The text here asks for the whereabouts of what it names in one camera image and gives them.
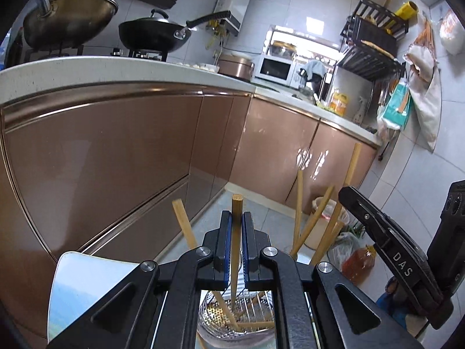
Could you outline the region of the blue gloved right hand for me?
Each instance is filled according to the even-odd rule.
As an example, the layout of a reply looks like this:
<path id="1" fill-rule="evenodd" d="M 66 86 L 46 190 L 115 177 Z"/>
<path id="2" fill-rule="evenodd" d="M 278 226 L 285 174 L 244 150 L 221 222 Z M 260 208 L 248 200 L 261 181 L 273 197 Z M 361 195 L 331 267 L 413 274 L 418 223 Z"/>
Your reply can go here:
<path id="1" fill-rule="evenodd" d="M 384 293 L 377 299 L 376 304 L 419 342 L 424 339 L 429 322 L 415 310 L 406 291 L 395 277 L 388 280 Z"/>

